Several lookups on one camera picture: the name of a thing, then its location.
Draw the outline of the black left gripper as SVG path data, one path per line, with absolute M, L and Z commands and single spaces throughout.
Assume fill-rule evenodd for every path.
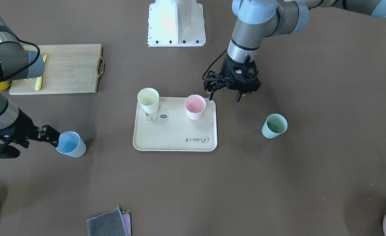
M 255 92 L 261 87 L 258 69 L 255 62 L 251 61 L 251 55 L 245 53 L 244 61 L 239 63 L 226 55 L 220 73 L 211 71 L 213 64 L 225 54 L 227 52 L 221 53 L 202 75 L 204 90 L 208 92 L 209 101 L 212 101 L 217 90 L 236 90 L 236 102 L 239 103 L 243 94 Z

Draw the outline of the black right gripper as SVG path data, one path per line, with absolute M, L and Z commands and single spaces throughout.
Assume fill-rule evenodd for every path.
M 19 111 L 16 121 L 4 129 L 0 129 L 0 159 L 19 157 L 20 151 L 10 143 L 14 143 L 29 148 L 29 140 L 50 143 L 53 147 L 58 147 L 60 133 L 50 125 L 41 128 L 35 126 L 32 119 Z

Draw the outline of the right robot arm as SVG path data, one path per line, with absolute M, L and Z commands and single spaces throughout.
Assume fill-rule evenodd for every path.
M 36 51 L 25 50 L 23 43 L 0 17 L 0 83 L 44 74 L 39 47 Z M 19 149 L 11 143 L 28 148 L 29 140 L 35 140 L 57 147 L 59 136 L 50 125 L 35 126 L 27 114 L 0 93 L 0 159 L 19 157 Z

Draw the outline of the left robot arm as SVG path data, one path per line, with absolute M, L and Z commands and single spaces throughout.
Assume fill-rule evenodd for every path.
M 386 18 L 386 0 L 234 0 L 237 21 L 229 46 L 220 54 L 225 57 L 220 73 L 207 69 L 202 76 L 209 100 L 222 88 L 237 91 L 237 102 L 257 91 L 261 82 L 254 60 L 262 40 L 301 31 L 307 26 L 310 10 L 318 7 Z

